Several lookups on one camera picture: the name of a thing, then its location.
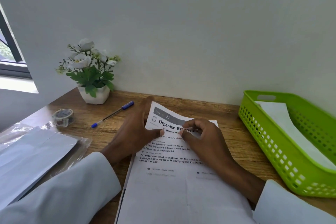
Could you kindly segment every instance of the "white sleeve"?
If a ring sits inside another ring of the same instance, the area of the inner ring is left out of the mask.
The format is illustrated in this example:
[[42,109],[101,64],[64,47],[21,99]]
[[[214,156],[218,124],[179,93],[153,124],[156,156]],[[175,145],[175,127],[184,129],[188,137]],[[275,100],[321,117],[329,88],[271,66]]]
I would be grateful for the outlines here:
[[107,159],[93,152],[2,209],[0,223],[89,223],[120,190],[119,180]]
[[336,218],[268,180],[253,213],[259,224],[336,224]]

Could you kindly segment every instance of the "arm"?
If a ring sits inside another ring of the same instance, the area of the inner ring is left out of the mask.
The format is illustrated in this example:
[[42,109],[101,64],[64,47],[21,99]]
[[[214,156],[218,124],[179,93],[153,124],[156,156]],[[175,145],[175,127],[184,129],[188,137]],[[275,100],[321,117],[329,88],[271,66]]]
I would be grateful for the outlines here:
[[163,135],[161,129],[145,129],[144,119],[151,103],[152,99],[147,98],[133,107],[114,139],[101,152],[91,153],[71,169],[2,209],[0,223],[89,223],[95,213],[121,190],[112,166]]
[[336,224],[336,218],[307,204],[275,181],[265,182],[242,168],[231,156],[222,132],[215,124],[194,119],[183,127],[193,127],[202,133],[201,139],[197,139],[187,131],[180,131],[182,138],[208,167],[256,205],[253,218],[257,223]]

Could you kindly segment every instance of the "sunlight on sill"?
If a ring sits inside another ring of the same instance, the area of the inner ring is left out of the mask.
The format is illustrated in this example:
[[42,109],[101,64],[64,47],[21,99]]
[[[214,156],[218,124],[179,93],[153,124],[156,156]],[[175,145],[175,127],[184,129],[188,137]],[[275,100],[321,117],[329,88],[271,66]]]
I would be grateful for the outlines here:
[[7,76],[0,76],[0,89],[38,93],[33,80]]

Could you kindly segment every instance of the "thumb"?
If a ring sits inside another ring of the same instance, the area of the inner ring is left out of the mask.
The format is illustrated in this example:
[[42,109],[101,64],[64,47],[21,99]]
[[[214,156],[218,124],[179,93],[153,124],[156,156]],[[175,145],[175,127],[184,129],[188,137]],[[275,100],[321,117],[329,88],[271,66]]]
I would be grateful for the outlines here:
[[186,141],[191,147],[193,145],[195,145],[196,143],[198,143],[198,141],[199,141],[199,139],[197,139],[191,133],[189,133],[185,130],[181,130],[180,135],[183,138],[183,140]]
[[165,131],[163,129],[147,129],[148,136],[151,140],[156,139],[160,136],[163,136],[165,134]]

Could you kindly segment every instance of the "wooden desk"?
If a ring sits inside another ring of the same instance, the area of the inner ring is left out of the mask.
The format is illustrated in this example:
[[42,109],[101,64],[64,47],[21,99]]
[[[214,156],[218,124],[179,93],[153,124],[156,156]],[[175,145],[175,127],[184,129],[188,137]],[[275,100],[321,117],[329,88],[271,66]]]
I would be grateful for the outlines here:
[[[146,94],[115,91],[110,95],[110,98],[105,104],[91,105],[84,102],[78,89],[73,89],[21,122],[32,126],[43,126],[50,121],[55,111],[63,108],[71,108],[75,113],[76,121],[67,128],[61,128],[59,130],[70,135],[91,138],[93,141],[87,151],[87,154],[90,154],[93,151],[101,150],[111,141],[132,107],[108,119],[95,129],[91,128],[91,124],[111,114],[125,103],[133,100],[135,104],[138,104],[147,96]],[[161,96],[155,96],[155,100],[183,116],[217,120],[232,156],[241,166],[264,180],[273,179],[283,187],[286,187],[238,117],[239,106]],[[129,162],[130,157],[124,159],[114,167],[121,186],[124,184]],[[336,216],[336,199],[301,198],[311,205]],[[95,215],[91,223],[113,223],[119,199],[120,194],[105,205]]]

